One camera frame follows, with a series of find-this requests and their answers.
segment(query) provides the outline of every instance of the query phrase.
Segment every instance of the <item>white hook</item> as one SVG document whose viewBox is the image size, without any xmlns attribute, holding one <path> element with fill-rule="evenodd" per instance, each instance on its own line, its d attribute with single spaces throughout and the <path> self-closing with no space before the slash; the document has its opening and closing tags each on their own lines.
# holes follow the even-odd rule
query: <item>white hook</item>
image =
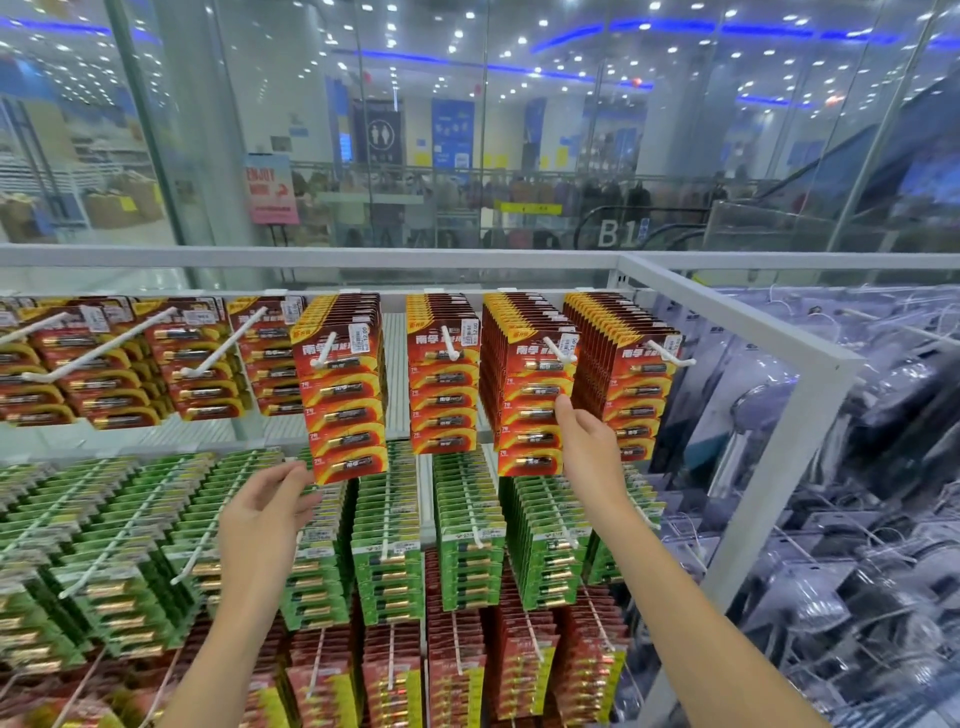
<svg viewBox="0 0 960 728">
<path fill-rule="evenodd" d="M 656 353 L 660 355 L 660 358 L 663 359 L 663 361 L 668 361 L 674 366 L 680 367 L 681 369 L 684 367 L 692 367 L 697 363 L 696 359 L 678 359 L 672 353 L 664 349 L 656 341 L 645 341 L 643 342 L 643 346 L 650 347 L 650 349 L 654 350 Z"/>
<path fill-rule="evenodd" d="M 447 327 L 440 327 L 440 331 L 444 335 L 446 353 L 450 357 L 450 361 L 456 361 L 460 358 L 460 352 L 453 348 L 453 339 L 450 337 L 450 329 Z"/>
<path fill-rule="evenodd" d="M 180 373 L 189 379 L 206 374 L 206 372 L 209 371 L 210 367 L 212 367 L 214 364 L 220 361 L 223 355 L 227 353 L 227 350 L 230 347 L 232 347 L 234 344 L 236 344 L 240 340 L 240 337 L 243 336 L 245 333 L 247 333 L 247 331 L 250 330 L 250 327 L 253 326 L 260 319 L 262 319 L 264 316 L 266 316 L 266 314 L 267 314 L 267 306 L 263 306 L 257 309 L 257 311 L 249 319 L 247 319 L 247 321 L 244 323 L 242 327 L 237 329 L 227 341 L 221 344 L 220 348 L 217 349 L 216 352 L 212 353 L 210 356 L 208 356 L 204 360 L 203 364 L 201 364 L 196 369 L 191 369 L 190 367 L 183 367 L 183 369 L 180 370 Z"/>
<path fill-rule="evenodd" d="M 330 356 L 330 350 L 333 349 L 333 342 L 337 340 L 337 332 L 331 331 L 330 335 L 326 337 L 324 342 L 324 347 L 320 350 L 320 356 L 316 359 L 310 360 L 310 366 L 314 369 L 320 369 L 325 363 L 327 358 Z"/>
<path fill-rule="evenodd" d="M 9 344 L 17 339 L 22 339 L 24 336 L 28 336 L 34 331 L 40 331 L 42 328 L 47 328 L 53 324 L 57 324 L 69 315 L 69 311 L 62 311 L 61 313 L 56 313 L 53 316 L 43 319 L 42 321 L 37 321 L 34 324 L 30 324 L 28 327 L 18 328 L 16 331 L 11 331 L 10 333 L 4 334 L 3 336 L 0 336 L 0 346 Z"/>
<path fill-rule="evenodd" d="M 133 339 L 134 336 L 139 336 L 148 328 L 162 323 L 163 321 L 168 319 L 172 314 L 175 314 L 175 313 L 177 313 L 177 308 L 175 306 L 170 306 L 165 311 L 161 311 L 156 316 L 151 316 L 149 319 L 147 319 L 146 321 L 140 324 L 137 324 L 135 327 L 131 328 L 129 331 L 125 331 L 124 333 L 120 334 L 115 339 L 110 339 L 105 344 L 101 344 L 96 349 L 90 352 L 87 352 L 81 356 L 78 356 L 76 359 L 73 359 L 72 361 L 67 362 L 62 367 L 54 370 L 50 374 L 38 375 L 32 372 L 24 372 L 20 376 L 28 381 L 36 381 L 41 384 L 52 384 L 53 382 L 57 381 L 61 377 L 67 376 L 72 372 L 76 372 L 88 361 L 92 361 L 93 359 L 96 359 L 102 354 L 110 352 L 116 349 L 117 347 L 123 344 L 126 344 L 128 341 Z"/>
<path fill-rule="evenodd" d="M 77 686 L 77 689 L 73 691 L 73 694 L 70 695 L 70 699 L 66 701 L 66 705 L 60 710 L 60 715 L 57 716 L 57 720 L 54 722 L 50 728 L 60 728 L 63 723 L 66 722 L 66 717 L 70 715 L 70 711 L 73 710 L 74 703 L 80 698 L 81 693 L 83 693 L 86 684 L 90 682 L 90 678 L 93 677 L 93 673 L 97 671 L 97 667 L 100 666 L 100 661 L 104 659 L 104 655 L 107 654 L 107 650 L 104 648 L 100 650 L 100 654 L 97 655 L 97 659 L 93 661 L 93 665 L 90 666 L 90 669 L 84 675 L 84 679 L 80 681 L 80 685 Z"/>
<path fill-rule="evenodd" d="M 557 345 L 553 343 L 553 340 L 552 340 L 549 336 L 544 336 L 544 337 L 543 337 L 543 343 L 546 344 L 546 348 L 550 350 L 550 353 L 552 353 L 554 356 L 556 356 L 558 359 L 560 359 L 560 361 L 561 361 L 563 364 L 572 364 L 573 362 L 575 362 L 575 361 L 577 360 L 577 355 L 576 355 L 576 354 L 572 353 L 572 354 L 570 354 L 570 355 L 567 355 L 567 354 L 561 352 L 561 351 L 557 348 Z"/>
<path fill-rule="evenodd" d="M 180 646 L 177 648 L 177 652 L 174 653 L 174 659 L 170 663 L 170 666 L 167 668 L 167 674 L 163 676 L 163 681 L 160 683 L 159 689 L 156 691 L 154 696 L 154 702 L 150 704 L 150 710 L 147 711 L 146 716 L 143 718 L 143 722 L 140 723 L 138 728 L 147 728 L 147 725 L 150 723 L 150 719 L 156 713 L 156 707 L 160 704 L 160 698 L 163 697 L 163 691 L 167 687 L 167 683 L 170 682 L 170 678 L 174 674 L 174 669 L 177 667 L 177 662 L 180 661 L 180 654 L 183 652 L 183 647 Z"/>
</svg>

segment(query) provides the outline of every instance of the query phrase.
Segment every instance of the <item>hand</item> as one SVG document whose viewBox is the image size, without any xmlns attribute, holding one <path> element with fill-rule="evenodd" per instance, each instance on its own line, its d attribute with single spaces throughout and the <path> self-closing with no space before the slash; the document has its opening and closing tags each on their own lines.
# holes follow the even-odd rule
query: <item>hand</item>
<svg viewBox="0 0 960 728">
<path fill-rule="evenodd" d="M 574 409 L 566 395 L 557 397 L 554 410 L 563 437 L 564 475 L 590 523 L 596 527 L 620 508 L 633 511 L 613 430 L 586 410 Z"/>
<path fill-rule="evenodd" d="M 302 461 L 251 475 L 220 515 L 221 613 L 265 636 L 297 552 L 297 533 L 320 504 L 304 496 L 313 474 Z"/>
</svg>

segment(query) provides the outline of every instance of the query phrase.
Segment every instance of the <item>right hand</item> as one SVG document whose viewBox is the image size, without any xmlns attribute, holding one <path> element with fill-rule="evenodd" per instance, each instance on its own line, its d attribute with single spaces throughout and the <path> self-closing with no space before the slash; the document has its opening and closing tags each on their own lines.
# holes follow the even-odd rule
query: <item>right hand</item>
<svg viewBox="0 0 960 728">
<path fill-rule="evenodd" d="M 590 523 L 620 508 L 634 510 L 613 430 L 586 410 L 574 409 L 566 395 L 557 397 L 554 410 L 563 437 L 564 475 Z"/>
</svg>

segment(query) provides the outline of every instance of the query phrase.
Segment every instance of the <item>blue poster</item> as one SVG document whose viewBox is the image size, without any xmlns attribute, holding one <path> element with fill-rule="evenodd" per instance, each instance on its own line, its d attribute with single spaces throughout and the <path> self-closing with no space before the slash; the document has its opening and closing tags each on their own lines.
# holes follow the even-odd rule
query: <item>blue poster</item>
<svg viewBox="0 0 960 728">
<path fill-rule="evenodd" d="M 432 101 L 430 121 L 434 166 L 469 169 L 473 166 L 473 102 L 446 99 Z"/>
</svg>

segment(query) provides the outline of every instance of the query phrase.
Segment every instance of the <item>yellow sign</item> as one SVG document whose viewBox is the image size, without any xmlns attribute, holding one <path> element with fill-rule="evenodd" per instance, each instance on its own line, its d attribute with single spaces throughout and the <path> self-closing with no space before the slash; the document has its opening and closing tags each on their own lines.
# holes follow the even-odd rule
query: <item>yellow sign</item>
<svg viewBox="0 0 960 728">
<path fill-rule="evenodd" d="M 523 215 L 562 215 L 563 205 L 544 205 L 542 203 L 507 203 L 494 200 L 493 207 L 500 212 L 518 212 Z"/>
</svg>

